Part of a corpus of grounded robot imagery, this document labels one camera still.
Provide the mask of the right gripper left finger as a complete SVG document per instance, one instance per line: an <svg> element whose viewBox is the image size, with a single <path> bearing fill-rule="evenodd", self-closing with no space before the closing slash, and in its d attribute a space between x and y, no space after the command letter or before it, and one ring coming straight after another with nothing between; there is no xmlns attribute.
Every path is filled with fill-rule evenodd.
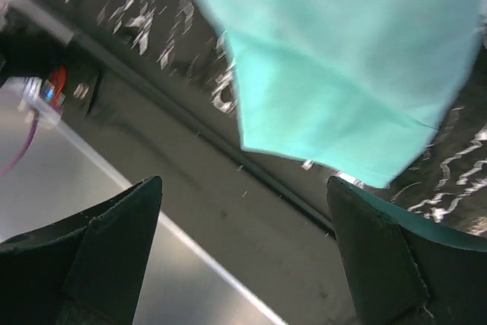
<svg viewBox="0 0 487 325"><path fill-rule="evenodd" d="M149 177L1 243L3 324L131 324L163 196Z"/></svg>

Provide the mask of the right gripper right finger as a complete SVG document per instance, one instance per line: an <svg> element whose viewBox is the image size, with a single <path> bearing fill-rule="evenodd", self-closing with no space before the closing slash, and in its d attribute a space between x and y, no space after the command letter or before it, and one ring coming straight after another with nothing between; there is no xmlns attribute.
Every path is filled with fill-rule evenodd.
<svg viewBox="0 0 487 325"><path fill-rule="evenodd" d="M363 324L484 324L486 239L447 228L338 178L326 196Z"/></svg>

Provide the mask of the teal t shirt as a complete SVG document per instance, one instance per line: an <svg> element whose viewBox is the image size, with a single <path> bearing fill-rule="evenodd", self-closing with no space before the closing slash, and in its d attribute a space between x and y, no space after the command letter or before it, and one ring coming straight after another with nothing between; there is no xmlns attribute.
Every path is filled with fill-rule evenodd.
<svg viewBox="0 0 487 325"><path fill-rule="evenodd" d="M385 187L434 138L481 0L196 0L234 60L240 145Z"/></svg>

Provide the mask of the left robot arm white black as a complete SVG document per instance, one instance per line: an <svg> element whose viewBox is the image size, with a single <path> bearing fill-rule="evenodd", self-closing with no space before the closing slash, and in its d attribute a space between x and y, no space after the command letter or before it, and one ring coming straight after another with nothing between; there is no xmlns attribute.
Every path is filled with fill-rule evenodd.
<svg viewBox="0 0 487 325"><path fill-rule="evenodd" d="M68 76L66 46L10 5L1 8L1 84L9 78Z"/></svg>

